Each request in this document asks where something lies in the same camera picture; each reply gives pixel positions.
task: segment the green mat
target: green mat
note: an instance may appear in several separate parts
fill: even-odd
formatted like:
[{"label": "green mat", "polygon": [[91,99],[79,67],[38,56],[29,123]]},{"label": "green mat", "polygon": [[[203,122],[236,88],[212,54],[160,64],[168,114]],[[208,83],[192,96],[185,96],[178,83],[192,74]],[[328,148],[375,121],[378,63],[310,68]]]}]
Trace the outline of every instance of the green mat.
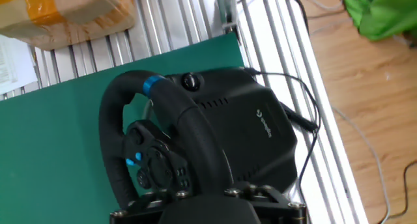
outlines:
[{"label": "green mat", "polygon": [[[118,205],[101,158],[98,108],[117,75],[242,65],[230,34],[0,102],[0,223],[109,222]],[[136,96],[124,108],[124,127],[140,119],[145,101]]]}]

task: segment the green cloth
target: green cloth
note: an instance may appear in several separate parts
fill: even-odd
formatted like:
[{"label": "green cloth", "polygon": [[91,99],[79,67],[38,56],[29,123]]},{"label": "green cloth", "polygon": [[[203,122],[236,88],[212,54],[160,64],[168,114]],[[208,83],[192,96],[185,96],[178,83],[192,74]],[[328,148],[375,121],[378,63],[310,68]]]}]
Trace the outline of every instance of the green cloth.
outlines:
[{"label": "green cloth", "polygon": [[[98,109],[110,81],[129,70],[230,66],[243,66],[234,34],[0,102],[0,223],[108,223],[118,205],[102,162]],[[145,102],[137,95],[124,108],[125,128]]]},{"label": "green cloth", "polygon": [[361,35],[381,40],[405,31],[417,34],[417,0],[345,0]]}]

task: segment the cable connector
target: cable connector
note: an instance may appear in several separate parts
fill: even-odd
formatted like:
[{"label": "cable connector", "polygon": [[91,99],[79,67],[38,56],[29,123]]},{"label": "cable connector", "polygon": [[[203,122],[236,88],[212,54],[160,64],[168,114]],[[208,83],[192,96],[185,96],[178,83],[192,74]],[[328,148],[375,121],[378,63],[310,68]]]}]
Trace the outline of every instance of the cable connector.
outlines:
[{"label": "cable connector", "polygon": [[246,68],[246,67],[244,67],[243,68],[248,74],[250,74],[251,76],[256,76],[256,75],[259,75],[259,74],[262,74],[260,71],[258,71],[258,70],[256,70],[256,69],[254,69],[254,68]]}]

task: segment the white paper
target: white paper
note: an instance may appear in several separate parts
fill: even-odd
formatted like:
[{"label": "white paper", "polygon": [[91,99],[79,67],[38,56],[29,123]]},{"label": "white paper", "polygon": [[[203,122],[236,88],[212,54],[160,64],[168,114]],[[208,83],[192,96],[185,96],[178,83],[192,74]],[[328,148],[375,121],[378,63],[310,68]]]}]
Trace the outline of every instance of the white paper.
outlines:
[{"label": "white paper", "polygon": [[38,81],[25,42],[0,35],[0,94]]}]

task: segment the white cable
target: white cable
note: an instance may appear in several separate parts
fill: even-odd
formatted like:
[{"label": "white cable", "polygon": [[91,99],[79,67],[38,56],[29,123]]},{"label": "white cable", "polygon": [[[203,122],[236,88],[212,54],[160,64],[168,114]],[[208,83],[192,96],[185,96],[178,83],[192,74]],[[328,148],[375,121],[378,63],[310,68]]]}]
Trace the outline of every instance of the white cable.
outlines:
[{"label": "white cable", "polygon": [[328,23],[327,25],[325,25],[325,26],[323,26],[323,27],[321,27],[321,28],[318,28],[318,29],[316,29],[316,30],[312,31],[312,32],[310,33],[310,36],[314,35],[315,33],[320,32],[320,31],[322,31],[322,30],[324,30],[324,29],[327,29],[327,28],[329,28],[329,27],[331,27],[331,26],[333,26],[333,25],[338,25],[338,24],[340,24],[340,23],[345,23],[345,22],[348,22],[348,21],[352,21],[352,18],[345,18],[345,19],[341,19],[341,20],[334,21],[334,22],[332,22],[332,23]]},{"label": "white cable", "polygon": [[326,6],[326,5],[324,5],[324,4],[320,3],[320,2],[318,2],[317,0],[310,0],[310,1],[311,1],[312,3],[314,3],[315,5],[317,5],[317,6],[321,7],[322,9],[329,10],[329,11],[339,10],[340,6],[342,6],[342,5],[343,5],[343,0],[341,0],[338,4],[336,4],[336,5],[334,5],[334,6],[331,6],[331,7]]},{"label": "white cable", "polygon": [[341,118],[346,120],[360,134],[360,137],[362,137],[362,139],[365,141],[366,145],[371,150],[371,152],[373,154],[373,157],[375,158],[375,161],[377,162],[379,178],[381,179],[381,185],[382,185],[382,190],[384,192],[384,198],[385,198],[385,204],[386,204],[386,215],[385,215],[384,219],[380,222],[380,224],[384,224],[385,221],[390,216],[391,206],[390,206],[390,200],[388,199],[388,194],[386,192],[384,175],[382,174],[382,167],[381,167],[381,162],[379,161],[378,154],[375,152],[375,149],[373,148],[372,144],[369,142],[369,140],[367,139],[365,134],[360,130],[360,128],[349,117],[347,117],[344,113],[342,113],[338,108],[336,108],[334,106],[332,106],[332,109],[336,113],[338,113],[341,116]]}]

